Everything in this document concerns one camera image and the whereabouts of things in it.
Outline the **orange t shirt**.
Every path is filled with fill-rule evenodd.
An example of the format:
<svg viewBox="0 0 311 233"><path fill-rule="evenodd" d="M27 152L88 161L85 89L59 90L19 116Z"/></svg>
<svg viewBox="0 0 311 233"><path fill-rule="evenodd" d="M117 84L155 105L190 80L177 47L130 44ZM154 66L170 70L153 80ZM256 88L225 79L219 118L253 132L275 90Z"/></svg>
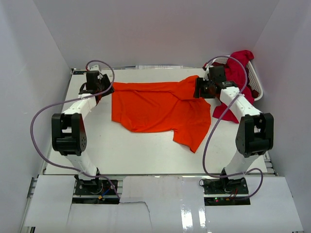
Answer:
<svg viewBox="0 0 311 233"><path fill-rule="evenodd" d="M114 83L111 119L134 133L173 131L196 152L211 126L211 106L194 97L197 75L179 82Z"/></svg>

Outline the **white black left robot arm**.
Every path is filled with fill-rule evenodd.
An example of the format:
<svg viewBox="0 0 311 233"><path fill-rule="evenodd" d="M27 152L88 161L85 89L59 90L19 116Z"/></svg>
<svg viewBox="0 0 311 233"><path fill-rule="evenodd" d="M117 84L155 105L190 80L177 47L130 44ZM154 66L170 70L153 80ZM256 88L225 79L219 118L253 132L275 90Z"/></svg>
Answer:
<svg viewBox="0 0 311 233"><path fill-rule="evenodd" d="M87 136L84 119L102 97L114 92L109 77L98 70L86 72L86 82L79 90L78 100L67 110L52 116L52 147L78 170L75 179L92 194L99 194L103 182L100 172L86 153Z"/></svg>

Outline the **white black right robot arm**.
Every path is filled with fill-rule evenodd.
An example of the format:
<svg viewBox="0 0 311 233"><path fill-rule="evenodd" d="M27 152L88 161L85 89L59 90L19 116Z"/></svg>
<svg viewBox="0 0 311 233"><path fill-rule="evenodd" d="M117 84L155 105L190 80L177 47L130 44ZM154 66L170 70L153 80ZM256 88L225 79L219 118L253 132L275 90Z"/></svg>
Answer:
<svg viewBox="0 0 311 233"><path fill-rule="evenodd" d="M274 118L256 109L225 75L223 66L204 66L205 75L195 81L195 98L218 98L239 122L237 151L217 178L203 180L206 195L248 194L245 174L252 163L273 147Z"/></svg>

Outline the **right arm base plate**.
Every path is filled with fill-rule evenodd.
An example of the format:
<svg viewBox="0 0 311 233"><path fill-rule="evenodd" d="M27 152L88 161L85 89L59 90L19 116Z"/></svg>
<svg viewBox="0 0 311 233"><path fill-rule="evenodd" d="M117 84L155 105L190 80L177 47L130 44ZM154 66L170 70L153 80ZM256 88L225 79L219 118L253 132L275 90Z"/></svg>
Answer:
<svg viewBox="0 0 311 233"><path fill-rule="evenodd" d="M204 189L205 206L250 205L249 190L245 178L230 181L202 178L199 186Z"/></svg>

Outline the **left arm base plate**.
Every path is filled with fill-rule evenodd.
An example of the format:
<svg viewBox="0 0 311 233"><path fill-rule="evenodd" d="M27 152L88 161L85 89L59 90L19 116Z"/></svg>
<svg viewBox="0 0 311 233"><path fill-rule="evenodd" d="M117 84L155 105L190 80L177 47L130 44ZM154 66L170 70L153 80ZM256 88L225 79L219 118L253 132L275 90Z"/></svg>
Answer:
<svg viewBox="0 0 311 233"><path fill-rule="evenodd" d="M99 180L99 185L83 185L76 182L72 203L73 204L119 204L119 198L113 188L118 190L118 181Z"/></svg>

